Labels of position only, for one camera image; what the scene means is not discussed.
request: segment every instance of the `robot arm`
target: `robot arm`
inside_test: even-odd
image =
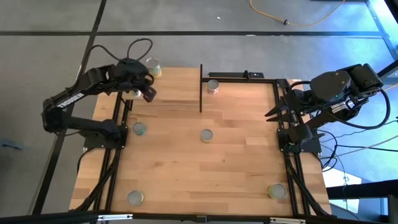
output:
[[[309,84],[307,91],[293,90],[296,85]],[[288,110],[283,116],[268,119],[268,121],[291,122],[293,125],[287,130],[289,143],[300,145],[314,138],[313,130],[320,126],[339,121],[356,128],[375,129],[382,126],[389,117],[390,106],[386,93],[382,90],[383,83],[368,65],[353,65],[335,72],[326,72],[315,77],[310,82],[297,82],[285,89],[285,95],[279,104],[270,110],[266,116]],[[358,115],[362,105],[369,101],[369,97],[381,92],[387,104],[384,120],[376,126],[359,126],[347,121]],[[308,121],[300,123],[299,116],[320,111],[320,114]]]
[[[44,129],[50,133],[58,133],[65,128],[77,129],[84,137],[94,136],[103,138],[102,141],[118,142],[121,133],[113,120],[68,118],[64,109],[88,95],[100,93],[110,95],[117,91],[140,90],[144,99],[151,102],[156,95],[156,91],[151,87],[153,82],[154,79],[149,75],[148,69],[137,60],[129,58],[121,60],[116,66],[92,68],[79,77],[74,85],[44,100],[42,112]]]

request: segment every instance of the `wooden table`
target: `wooden table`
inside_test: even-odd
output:
[[[216,95],[203,84],[203,112],[199,113],[199,68],[164,68],[155,81],[152,103],[134,100],[127,125],[142,122],[142,136],[129,132],[114,189],[112,211],[214,215],[291,216],[289,193],[273,200],[267,188],[287,187],[277,123],[264,114],[275,106],[272,85],[220,83]],[[131,95],[124,98],[133,99]],[[111,118],[116,95],[98,97],[93,119]],[[203,129],[212,142],[200,139]],[[104,150],[87,154],[80,166],[70,208],[82,203],[98,181]],[[323,209],[331,212],[322,170],[311,154],[301,154],[305,183]],[[132,206],[127,195],[144,193]],[[299,189],[296,195],[303,212]],[[105,195],[101,201],[104,206]]]

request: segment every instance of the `black metal frame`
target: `black metal frame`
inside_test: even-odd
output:
[[[83,56],[83,59],[81,61],[81,69],[80,72],[84,72],[87,62],[88,62],[88,50],[93,46],[95,37],[98,36],[120,36],[120,35],[258,35],[258,36],[325,36],[325,37],[333,37],[333,36],[340,36],[340,37],[349,37],[349,36],[372,36],[372,37],[381,37],[385,41],[387,47],[390,50],[391,55],[393,56],[394,60],[398,60],[398,57],[396,55],[395,51],[392,51],[392,45],[389,42],[388,36],[385,33],[385,30],[382,28],[382,25],[379,23],[377,15],[374,13],[371,5],[369,4],[368,1],[365,1],[366,5],[368,6],[369,11],[371,12],[372,16],[375,18],[375,23],[377,25],[377,28],[379,29],[378,32],[268,32],[268,31],[98,31],[99,24],[101,22],[101,18],[104,12],[104,8],[106,5],[106,0],[101,0],[101,3],[99,5],[98,13],[96,15],[95,23],[93,25],[93,28],[91,31],[78,31],[78,30],[69,30],[69,31],[24,31],[24,30],[10,30],[10,31],[0,31],[0,36],[89,36],[88,43],[86,45],[85,53]],[[387,74],[389,73],[389,67],[387,67],[385,70],[380,72],[380,77],[385,78],[388,76]],[[201,84],[202,82],[205,82],[206,78],[200,77],[200,111],[201,111]],[[242,80],[237,80],[237,79],[229,79],[230,82],[240,82]],[[398,83],[398,78],[386,78],[385,80],[388,80],[388,83]],[[279,100],[279,92],[277,91],[277,82],[275,80],[266,80],[263,79],[261,81],[257,81],[256,79],[251,80],[252,83],[270,83],[274,87],[274,94],[275,94],[275,102],[277,103]],[[119,111],[120,103],[122,99],[121,96],[118,95],[115,108],[114,108],[114,118],[117,119],[117,114]],[[124,111],[130,110],[131,107],[128,107],[128,105],[132,106],[132,102],[125,102],[125,107]],[[67,109],[67,114],[70,116],[73,111],[73,105],[70,106]],[[35,200],[34,203],[34,208],[32,211],[33,215],[38,215],[41,213],[42,208],[44,206],[45,198],[47,196],[47,192],[50,187],[50,183],[52,180],[53,173],[55,171],[57,161],[60,155],[60,151],[62,149],[63,141],[65,139],[65,131],[62,131],[56,138],[55,138],[55,143],[52,147],[52,154],[50,156],[50,160],[48,165],[46,166],[45,170],[45,175],[43,178],[43,181],[41,182],[40,185],[40,190],[38,193],[38,196]],[[105,154],[104,154],[104,159],[103,159],[103,167],[101,168],[101,175],[104,174],[105,172],[105,167],[108,166],[109,163],[109,157],[110,157],[110,152],[111,149],[106,149]],[[302,168],[301,168],[301,161],[299,156],[296,158],[296,166],[297,166],[297,172],[299,175],[301,175],[302,180],[303,180],[303,175],[302,175]],[[294,183],[290,180],[292,178],[290,175],[287,173],[288,180],[289,180],[289,190],[290,194],[294,195],[294,188],[290,186],[294,186]],[[111,185],[114,185],[114,180],[116,179],[116,173],[112,176],[111,178]],[[109,188],[108,191],[108,196],[112,197],[112,193],[110,193],[111,189],[113,187]],[[94,208],[98,209],[100,206],[100,197],[97,197],[97,199],[94,202]],[[297,201],[295,197],[291,197],[292,201],[292,209],[294,211],[297,211]],[[108,200],[106,202],[106,206],[109,209],[111,204],[111,200]],[[308,202],[303,201],[304,206],[304,211],[305,214],[308,214]],[[214,216],[214,215],[209,215],[209,216],[199,216],[199,215],[165,215],[165,214],[134,214],[134,218],[147,218],[147,219],[169,219],[169,220],[193,220],[196,222],[203,222],[203,221],[249,221],[249,222],[269,222],[270,217],[252,217],[252,216],[225,216],[225,215],[219,215],[219,216]]]
[[[388,76],[398,71],[398,60],[392,62],[385,69],[381,70],[377,75],[383,80],[385,84],[394,84],[398,78],[389,78]]]
[[[208,82],[210,80],[216,80],[219,83],[263,83],[263,84],[271,84],[272,89],[274,92],[274,98],[275,98],[275,105],[278,104],[280,98],[279,98],[279,86],[280,82],[282,80],[277,80],[277,79],[265,79],[265,78],[253,78],[250,76],[250,73],[246,73],[247,77],[244,77],[245,73],[230,73],[232,77],[213,77],[211,74],[209,74],[209,78],[201,78],[200,80],[200,91],[202,92],[202,83],[203,82]],[[200,93],[200,112],[202,112],[202,98],[201,98],[201,93]],[[284,129],[284,124],[283,122],[279,121],[278,122],[279,128]],[[302,163],[300,156],[298,153],[294,153],[294,159],[295,159],[295,164],[296,164],[296,171],[298,176],[300,177],[300,180],[304,183],[304,174],[303,174],[303,169],[302,169]],[[289,186],[289,195],[290,195],[290,204],[292,206],[292,213],[293,216],[296,216],[299,214],[298,206],[297,206],[297,198],[295,196],[295,189],[294,189],[294,180],[292,176],[287,172],[287,161],[290,160],[290,156],[286,153],[284,153],[284,162],[285,162],[285,168],[286,168],[286,176],[287,176],[287,183]],[[303,209],[304,209],[304,214],[310,215],[310,206],[306,200],[306,198],[302,195],[302,200],[303,200]]]
[[[328,187],[330,199],[383,198],[398,196],[398,180],[386,180],[367,184],[351,184]]]

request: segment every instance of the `metal can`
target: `metal can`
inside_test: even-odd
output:
[[[138,206],[144,201],[144,194],[141,191],[133,190],[127,196],[127,201],[130,205]]]
[[[141,91],[139,90],[131,90],[131,95],[135,98],[138,98],[141,96]]]
[[[149,70],[149,74],[153,75],[154,78],[160,78],[162,76],[162,68],[160,67],[159,59],[148,58],[145,61],[145,65]]]
[[[219,83],[217,80],[210,80],[207,82],[207,92],[210,94],[216,94],[218,92]]]
[[[286,195],[286,188],[282,184],[273,184],[268,188],[268,195],[272,199],[283,199]]]
[[[132,127],[132,131],[136,134],[136,135],[143,135],[146,131],[146,127],[144,124],[137,122],[134,124],[134,126]]]
[[[209,129],[204,129],[200,133],[201,140],[204,142],[210,142],[213,139],[213,132]]]

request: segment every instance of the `gray floor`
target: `gray floor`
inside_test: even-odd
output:
[[[284,19],[306,24],[333,9],[337,2],[307,0],[258,1],[256,7]],[[3,0],[0,2],[0,30],[91,30],[100,1]],[[325,22],[297,28],[266,18],[245,0],[113,0],[108,1],[100,30],[315,30],[377,31],[364,3],[346,3]],[[127,46],[138,37],[97,37],[96,44],[107,46],[123,57]],[[378,37],[151,37],[154,48],[149,56],[160,58],[165,67],[197,67],[204,73],[250,70],[270,78],[311,78],[330,70],[369,63],[380,71],[393,61]],[[47,161],[54,135],[42,129],[42,101],[71,85],[86,46],[87,37],[0,37],[0,137],[24,145],[21,151],[0,148],[0,217],[25,215]],[[140,55],[145,43],[134,46]],[[89,67],[114,63],[101,49],[91,54]],[[398,88],[388,92],[391,119],[398,116]],[[96,98],[79,102],[75,116],[90,118]],[[375,124],[384,116],[380,96],[354,123]],[[370,145],[394,135],[397,124],[368,131],[339,143]],[[334,123],[323,127],[336,135],[353,129]],[[76,162],[83,140],[69,137],[63,147],[44,212],[68,209],[76,178]],[[397,140],[383,145],[394,149]],[[345,169],[371,181],[396,179],[398,155],[390,152],[361,151],[342,156]]]

